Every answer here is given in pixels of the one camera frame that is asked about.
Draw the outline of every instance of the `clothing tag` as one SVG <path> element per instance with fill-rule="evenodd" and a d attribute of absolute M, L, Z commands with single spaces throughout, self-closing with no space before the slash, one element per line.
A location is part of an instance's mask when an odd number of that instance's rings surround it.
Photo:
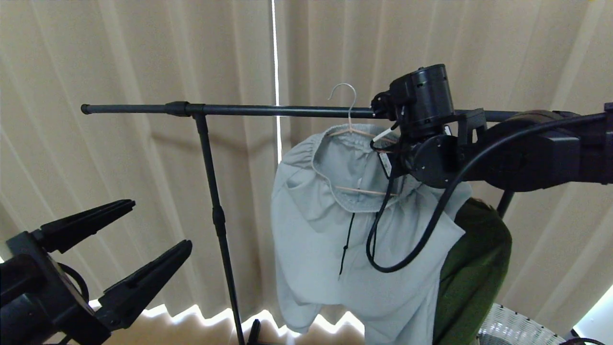
<path fill-rule="evenodd" d="M 385 171 L 385 176 L 389 179 L 392 174 L 392 163 L 389 161 L 389 157 L 387 153 L 379 153 L 379 161 L 381 161 L 381 166 Z"/>

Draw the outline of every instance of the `hanger bar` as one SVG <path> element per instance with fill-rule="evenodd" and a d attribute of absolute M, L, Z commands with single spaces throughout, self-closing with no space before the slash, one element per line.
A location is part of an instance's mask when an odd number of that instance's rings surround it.
<path fill-rule="evenodd" d="M 247 116 L 291 116 L 291 117 L 323 117 L 346 118 L 348 107 L 303 107 L 303 106 L 238 106 L 217 104 L 191 104 L 189 102 L 171 102 L 167 104 L 109 104 L 89 105 L 83 104 L 81 111 L 84 114 L 100 113 L 145 113 L 170 114 L 175 116 L 192 115 L 247 115 Z M 455 110 L 462 114 L 470 110 Z M 514 111 L 485 110 L 488 122 L 502 122 L 516 114 Z M 383 115 L 373 115 L 370 108 L 351 109 L 352 118 L 383 118 Z"/>

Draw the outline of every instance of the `white label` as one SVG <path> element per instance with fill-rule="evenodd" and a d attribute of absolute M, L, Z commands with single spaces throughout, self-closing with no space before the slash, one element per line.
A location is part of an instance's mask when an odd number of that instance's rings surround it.
<path fill-rule="evenodd" d="M 383 169 L 385 169 L 385 173 L 387 177 L 392 174 L 392 163 L 389 161 L 386 153 L 379 153 L 379 159 L 381 160 L 381 164 L 383 164 Z"/>

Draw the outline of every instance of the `clothes hanger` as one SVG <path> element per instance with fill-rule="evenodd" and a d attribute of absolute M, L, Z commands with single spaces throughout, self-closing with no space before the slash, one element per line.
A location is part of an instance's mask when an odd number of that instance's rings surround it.
<path fill-rule="evenodd" d="M 357 130 L 357 129 L 353 128 L 353 124 L 351 123 L 351 109 L 353 109 L 353 107 L 356 105 L 357 91 L 356 91 L 356 89 L 353 86 L 351 86 L 351 84 L 348 84 L 348 83 L 336 84 L 336 86 L 334 86 L 332 88 L 332 92 L 330 93 L 330 97 L 328 97 L 328 100 L 332 99 L 332 96 L 334 96 L 334 91 L 336 91 L 337 87 L 339 87 L 341 85 L 348 86 L 353 91 L 353 103 L 351 103 L 351 107 L 349 107 L 349 110 L 347 111 L 347 119 L 349 121 L 349 126 L 347 128 L 345 128 L 344 130 L 340 130 L 340 131 L 337 131 L 337 132 L 334 132 L 334 133 L 330 133 L 330 134 L 328 134 L 328 136 L 337 136 L 337 135 L 343 134 L 343 133 L 358 133 L 358 134 L 362 134 L 364 136 L 368 136 L 368 137 L 371 137 L 371 138 L 376 138 L 376 136 L 374 134 L 370 134 L 368 132 L 364 132 L 364 131 Z M 391 143 L 395 144 L 396 143 L 395 141 L 393 141 L 391 139 L 388 139 L 388 138 L 383 138 L 383 136 L 385 136 L 386 134 L 379 135 L 380 138 L 377 138 L 377 140 L 387 141 L 387 142 L 391 142 Z"/>
<path fill-rule="evenodd" d="M 334 91 L 335 91 L 335 90 L 337 89 L 337 87 L 339 87 L 340 85 L 346 85 L 346 86 L 350 87 L 350 88 L 351 88 L 351 90 L 353 90 L 353 103 L 351 103 L 351 107 L 349 107 L 349 111 L 347 111 L 347 118 L 349 119 L 349 126 L 348 126 L 346 129 L 344 129 L 344 130 L 340 130 L 340 131 L 337 131 L 337 132 L 334 132 L 334 133 L 330 133 L 330 134 L 328 134 L 328 136 L 337 136 L 337 135 L 339 135 L 339 134 L 343 134 L 343 133 L 359 133 L 359 134 L 362 134 L 362 135 L 365 135 L 365 136 L 368 136 L 368 137 L 371 137 L 371 138 L 375 138 L 375 135 L 374 135 L 374 134 L 370 134 L 370 133 L 368 133 L 368 132 L 364 132 L 364 131 L 357 130 L 357 129 L 353 128 L 353 125 L 352 125 L 352 123 L 351 123 L 351 109 L 353 109 L 353 107 L 356 105 L 356 101 L 357 101 L 357 92 L 356 92 L 356 89 L 355 89 L 353 86 L 351 86 L 351 84 L 348 84 L 348 83 L 340 83 L 340 84 L 337 84 L 336 86 L 334 86 L 334 88 L 332 89 L 332 92 L 331 92 L 331 94 L 330 94 L 330 97 L 328 97 L 328 100 L 332 99 L 332 96 L 334 95 Z M 388 139 L 388 138 L 380 138 L 380 140 L 383 140 L 383 141 L 389 141 L 389 142 L 395 143 L 395 141 L 390 140 L 390 139 Z M 349 191 L 351 191 L 351 192 L 366 193 L 366 194 L 374 194 L 374 195 L 385 195 L 385 193 L 384 193 L 384 192 L 377 192 L 377 191 L 374 191 L 374 190 L 364 190 L 364 189 L 349 188 L 349 187 L 341 187 L 341 186 L 334 186 L 334 187 L 335 187 L 335 188 L 338 188 L 338 189 L 342 189 L 342 190 L 349 190 Z"/>

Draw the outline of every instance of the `garment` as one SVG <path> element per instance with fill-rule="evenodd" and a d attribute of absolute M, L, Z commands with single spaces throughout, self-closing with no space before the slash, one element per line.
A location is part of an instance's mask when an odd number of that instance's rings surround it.
<path fill-rule="evenodd" d="M 455 223 L 466 232 L 451 248 L 436 304 L 434 343 L 470 344 L 487 317 L 511 258 L 511 234 L 498 212 L 476 199 L 458 211 Z"/>
<path fill-rule="evenodd" d="M 354 125 L 379 134 L 384 128 Z M 280 163 L 272 195 L 276 283 L 287 326 L 305 333 L 323 304 L 342 304 L 365 326 L 367 344 L 431 344 L 440 271 L 449 249 L 464 234 L 453 222 L 470 197 L 460 184 L 422 252 L 407 267 L 380 273 L 368 262 L 366 238 L 382 195 L 337 187 L 386 190 L 388 180 L 369 137 L 315 134 Z M 387 136 L 397 140 L 393 134 Z M 443 191 L 412 176 L 397 179 L 381 216 L 375 260 L 391 266 L 421 239 Z M 351 236 L 339 275 L 351 218 Z"/>

